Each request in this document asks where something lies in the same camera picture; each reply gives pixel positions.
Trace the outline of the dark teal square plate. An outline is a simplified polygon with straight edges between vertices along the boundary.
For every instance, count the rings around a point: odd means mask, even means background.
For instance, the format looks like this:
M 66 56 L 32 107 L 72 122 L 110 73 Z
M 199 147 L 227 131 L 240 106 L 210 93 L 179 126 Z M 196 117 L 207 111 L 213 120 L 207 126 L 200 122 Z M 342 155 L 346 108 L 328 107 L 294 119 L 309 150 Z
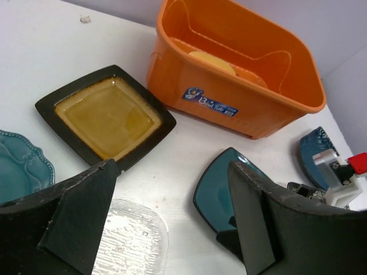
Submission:
M 207 167 L 197 183 L 193 204 L 205 222 L 215 233 L 234 230 L 229 223 L 234 216 L 228 185 L 228 164 L 240 161 L 261 176 L 265 173 L 233 147 L 225 149 Z

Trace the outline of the clear glass plate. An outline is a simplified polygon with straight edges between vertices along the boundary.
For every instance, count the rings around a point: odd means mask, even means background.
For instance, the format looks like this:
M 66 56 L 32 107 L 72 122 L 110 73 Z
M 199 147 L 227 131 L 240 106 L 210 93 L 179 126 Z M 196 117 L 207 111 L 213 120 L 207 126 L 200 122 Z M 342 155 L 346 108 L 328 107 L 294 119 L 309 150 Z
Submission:
M 92 274 L 164 274 L 169 236 L 153 209 L 113 198 Z

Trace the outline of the small yellow square dish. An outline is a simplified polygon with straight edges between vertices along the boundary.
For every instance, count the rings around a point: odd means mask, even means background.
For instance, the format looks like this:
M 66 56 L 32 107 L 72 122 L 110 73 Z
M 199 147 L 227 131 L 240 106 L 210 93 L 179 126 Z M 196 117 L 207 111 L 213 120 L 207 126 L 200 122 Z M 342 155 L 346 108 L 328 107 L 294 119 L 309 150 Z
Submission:
M 212 65 L 220 70 L 227 72 L 230 75 L 237 76 L 235 69 L 227 61 L 218 58 L 207 52 L 195 50 L 188 53 L 193 58 L 196 58 L 206 64 Z

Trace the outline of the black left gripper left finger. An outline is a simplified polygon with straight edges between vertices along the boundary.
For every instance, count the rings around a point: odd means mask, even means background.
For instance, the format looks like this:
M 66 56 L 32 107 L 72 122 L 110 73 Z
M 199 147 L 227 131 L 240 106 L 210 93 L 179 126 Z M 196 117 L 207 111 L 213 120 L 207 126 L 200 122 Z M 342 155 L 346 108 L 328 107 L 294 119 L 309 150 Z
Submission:
M 1 274 L 91 274 L 118 175 L 108 159 L 1 204 Z

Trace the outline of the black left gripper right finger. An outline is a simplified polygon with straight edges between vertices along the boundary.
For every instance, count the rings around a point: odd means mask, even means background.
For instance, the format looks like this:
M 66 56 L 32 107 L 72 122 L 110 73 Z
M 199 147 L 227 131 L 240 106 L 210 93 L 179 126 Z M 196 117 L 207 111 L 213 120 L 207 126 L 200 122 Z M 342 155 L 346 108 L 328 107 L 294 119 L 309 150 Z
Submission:
M 228 183 L 248 274 L 366 273 L 366 211 L 308 199 L 237 161 Z

